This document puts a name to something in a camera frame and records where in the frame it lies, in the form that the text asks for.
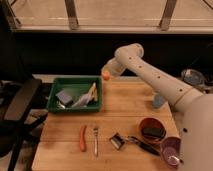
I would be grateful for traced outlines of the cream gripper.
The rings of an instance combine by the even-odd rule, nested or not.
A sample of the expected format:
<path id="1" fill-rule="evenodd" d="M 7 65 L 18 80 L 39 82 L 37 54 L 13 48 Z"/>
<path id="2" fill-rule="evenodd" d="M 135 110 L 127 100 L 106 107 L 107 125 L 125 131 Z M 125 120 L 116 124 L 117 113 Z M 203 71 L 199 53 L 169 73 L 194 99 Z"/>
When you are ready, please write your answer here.
<path id="1" fill-rule="evenodd" d="M 110 73 L 110 76 L 113 76 L 113 75 L 114 75 L 112 66 L 111 66 L 109 63 L 106 63 L 106 64 L 102 67 L 101 73 L 102 73 L 103 71 L 108 71 L 108 72 Z"/>

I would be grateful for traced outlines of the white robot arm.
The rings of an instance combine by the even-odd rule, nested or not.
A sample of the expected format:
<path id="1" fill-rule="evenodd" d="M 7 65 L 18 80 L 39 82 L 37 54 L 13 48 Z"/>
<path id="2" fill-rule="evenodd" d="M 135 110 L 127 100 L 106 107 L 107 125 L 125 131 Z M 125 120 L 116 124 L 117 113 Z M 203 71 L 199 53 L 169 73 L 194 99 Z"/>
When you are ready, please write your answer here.
<path id="1" fill-rule="evenodd" d="M 193 86 L 145 62 L 143 47 L 119 47 L 101 69 L 105 80 L 120 76 L 126 69 L 135 73 L 184 114 L 178 171 L 213 171 L 213 94 Z"/>

